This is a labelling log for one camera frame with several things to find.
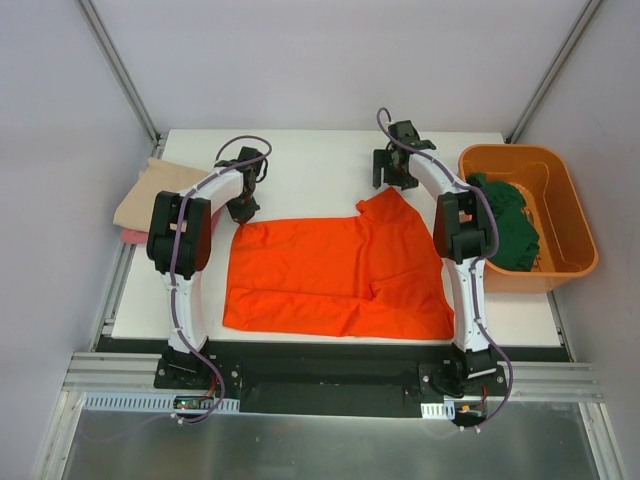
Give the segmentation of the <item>orange t-shirt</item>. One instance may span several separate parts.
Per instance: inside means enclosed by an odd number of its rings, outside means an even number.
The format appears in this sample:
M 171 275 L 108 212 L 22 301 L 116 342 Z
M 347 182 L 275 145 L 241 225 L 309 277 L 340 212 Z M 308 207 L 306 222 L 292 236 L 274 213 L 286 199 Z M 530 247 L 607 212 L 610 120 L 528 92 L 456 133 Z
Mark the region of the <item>orange t-shirt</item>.
M 449 340 L 454 311 L 423 219 L 395 189 L 345 218 L 238 229 L 223 324 L 251 332 Z

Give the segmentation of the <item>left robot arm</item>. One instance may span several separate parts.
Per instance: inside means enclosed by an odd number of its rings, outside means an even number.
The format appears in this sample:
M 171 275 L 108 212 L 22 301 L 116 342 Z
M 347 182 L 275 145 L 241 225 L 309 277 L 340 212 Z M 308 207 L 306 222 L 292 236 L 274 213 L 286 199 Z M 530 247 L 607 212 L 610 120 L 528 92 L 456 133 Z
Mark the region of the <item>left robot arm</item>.
M 240 225 L 254 217 L 260 210 L 254 192 L 266 177 L 269 155 L 243 146 L 235 159 L 217 159 L 214 169 L 194 185 L 156 195 L 146 253 L 167 292 L 168 345 L 177 352 L 201 352 L 208 341 L 201 275 L 212 251 L 214 216 L 226 209 Z

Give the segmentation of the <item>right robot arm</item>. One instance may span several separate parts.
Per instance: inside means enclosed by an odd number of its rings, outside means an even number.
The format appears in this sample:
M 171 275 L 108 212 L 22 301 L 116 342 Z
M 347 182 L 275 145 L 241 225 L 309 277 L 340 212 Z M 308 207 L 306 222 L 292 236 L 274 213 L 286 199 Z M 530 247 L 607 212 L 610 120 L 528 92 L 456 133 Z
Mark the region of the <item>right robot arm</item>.
M 484 268 L 499 246 L 496 220 L 482 190 L 442 163 L 434 144 L 421 138 L 411 121 L 377 123 L 387 144 L 373 151 L 372 186 L 423 187 L 436 202 L 432 239 L 449 272 L 454 351 L 464 359 L 450 369 L 450 382 L 457 392 L 473 394 L 486 381 L 480 363 L 491 351 Z

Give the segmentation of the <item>beige folded t-shirt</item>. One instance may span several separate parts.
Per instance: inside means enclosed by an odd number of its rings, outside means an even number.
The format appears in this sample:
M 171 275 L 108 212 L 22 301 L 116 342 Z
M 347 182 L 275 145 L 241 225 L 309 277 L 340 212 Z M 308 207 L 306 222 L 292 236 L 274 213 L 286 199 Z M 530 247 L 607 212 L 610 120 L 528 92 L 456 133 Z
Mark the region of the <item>beige folded t-shirt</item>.
M 124 229 L 148 232 L 155 198 L 161 191 L 179 192 L 203 180 L 204 170 L 150 157 L 147 168 L 117 207 L 113 223 Z

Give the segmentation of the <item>pink folded t-shirt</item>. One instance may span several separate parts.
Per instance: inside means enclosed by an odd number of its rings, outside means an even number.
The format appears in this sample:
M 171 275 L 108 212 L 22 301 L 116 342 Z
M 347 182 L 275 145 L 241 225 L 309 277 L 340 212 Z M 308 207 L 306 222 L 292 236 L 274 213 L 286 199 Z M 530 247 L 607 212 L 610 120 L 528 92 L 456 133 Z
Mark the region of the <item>pink folded t-shirt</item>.
M 148 238 L 147 232 L 133 229 L 123 229 L 120 234 L 121 242 L 128 245 L 145 245 Z

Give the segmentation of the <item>green t-shirt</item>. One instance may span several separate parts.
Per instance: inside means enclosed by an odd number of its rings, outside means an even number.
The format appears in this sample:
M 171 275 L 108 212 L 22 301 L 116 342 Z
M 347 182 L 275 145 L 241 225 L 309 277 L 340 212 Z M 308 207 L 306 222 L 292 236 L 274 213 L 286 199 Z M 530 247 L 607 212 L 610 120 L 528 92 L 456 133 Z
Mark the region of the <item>green t-shirt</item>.
M 490 181 L 486 173 L 472 174 L 467 181 L 483 191 L 496 221 L 499 247 L 491 263 L 507 271 L 531 271 L 540 252 L 540 236 L 526 215 L 522 193 L 507 182 Z

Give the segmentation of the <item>orange plastic bin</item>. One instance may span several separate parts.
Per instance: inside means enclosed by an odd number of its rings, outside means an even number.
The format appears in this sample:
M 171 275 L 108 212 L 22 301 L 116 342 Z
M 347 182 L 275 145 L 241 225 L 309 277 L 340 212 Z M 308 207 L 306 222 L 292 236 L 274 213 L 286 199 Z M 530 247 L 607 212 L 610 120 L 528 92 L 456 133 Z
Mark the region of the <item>orange plastic bin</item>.
M 590 274 L 599 254 L 569 170 L 554 151 L 537 145 L 476 144 L 460 155 L 462 178 L 485 173 L 517 188 L 539 235 L 540 251 L 529 272 L 486 264 L 485 289 L 494 293 L 543 294 Z

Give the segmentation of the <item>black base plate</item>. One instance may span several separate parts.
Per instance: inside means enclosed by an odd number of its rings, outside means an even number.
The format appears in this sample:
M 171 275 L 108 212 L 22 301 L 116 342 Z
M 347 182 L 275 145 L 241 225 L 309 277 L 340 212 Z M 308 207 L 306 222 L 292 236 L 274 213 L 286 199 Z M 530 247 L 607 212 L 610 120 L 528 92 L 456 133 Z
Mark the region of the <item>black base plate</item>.
M 452 398 L 485 418 L 511 380 L 494 349 L 466 359 L 449 345 L 209 341 L 198 355 L 161 340 L 101 339 L 99 353 L 155 354 L 153 386 L 243 413 L 417 418 Z

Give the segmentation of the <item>right aluminium frame post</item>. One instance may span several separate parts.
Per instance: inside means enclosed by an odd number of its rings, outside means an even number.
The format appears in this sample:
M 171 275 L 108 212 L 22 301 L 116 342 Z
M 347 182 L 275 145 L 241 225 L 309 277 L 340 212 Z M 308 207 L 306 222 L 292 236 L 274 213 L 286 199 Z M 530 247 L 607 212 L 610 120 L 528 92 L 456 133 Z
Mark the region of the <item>right aluminium frame post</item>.
M 604 0 L 588 0 L 581 6 L 514 126 L 503 137 L 506 144 L 519 142 L 604 4 Z

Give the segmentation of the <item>aluminium frame post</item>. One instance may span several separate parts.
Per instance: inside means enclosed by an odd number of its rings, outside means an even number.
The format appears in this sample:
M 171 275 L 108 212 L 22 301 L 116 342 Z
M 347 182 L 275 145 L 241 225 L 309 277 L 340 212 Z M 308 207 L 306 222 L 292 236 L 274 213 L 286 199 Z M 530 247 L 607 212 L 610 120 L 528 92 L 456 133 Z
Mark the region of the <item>aluminium frame post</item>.
M 503 137 L 506 144 L 519 142 L 604 4 L 604 0 L 588 0 L 581 6 L 514 126 Z
M 120 87 L 124 98 L 142 127 L 145 136 L 153 147 L 158 147 L 162 143 L 163 134 L 153 121 L 95 2 L 91 0 L 76 0 L 75 4 L 109 66 L 116 83 Z

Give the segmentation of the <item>aluminium front rail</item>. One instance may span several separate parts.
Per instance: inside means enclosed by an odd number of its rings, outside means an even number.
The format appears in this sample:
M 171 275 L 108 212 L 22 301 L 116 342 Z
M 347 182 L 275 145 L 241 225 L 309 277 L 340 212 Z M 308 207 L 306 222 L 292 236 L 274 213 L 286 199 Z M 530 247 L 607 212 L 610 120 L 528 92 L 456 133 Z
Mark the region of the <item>aluminium front rail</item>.
M 171 380 L 169 370 L 151 354 L 76 353 L 72 356 L 63 389 L 85 392 L 195 391 L 185 380 Z M 429 402 L 440 398 L 434 374 L 442 362 L 378 359 L 302 359 L 239 357 L 213 359 L 220 371 L 227 398 L 240 398 L 272 385 L 302 390 L 313 387 L 398 387 L 408 395 Z M 516 401 L 601 403 L 604 396 L 589 364 L 571 362 L 500 362 L 497 371 L 467 381 L 468 399 L 482 394 L 491 399 L 509 395 Z

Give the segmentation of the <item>left aluminium frame post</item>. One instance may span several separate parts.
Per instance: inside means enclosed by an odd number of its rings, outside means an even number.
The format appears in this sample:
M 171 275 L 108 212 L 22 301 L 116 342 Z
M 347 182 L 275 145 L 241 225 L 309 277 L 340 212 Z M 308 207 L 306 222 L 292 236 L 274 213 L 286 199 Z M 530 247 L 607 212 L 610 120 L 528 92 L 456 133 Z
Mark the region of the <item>left aluminium frame post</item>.
M 158 147 L 162 143 L 163 134 L 153 121 L 95 2 L 91 0 L 76 0 L 75 4 L 109 66 L 116 83 L 120 87 L 124 98 L 142 127 L 145 136 L 153 147 Z

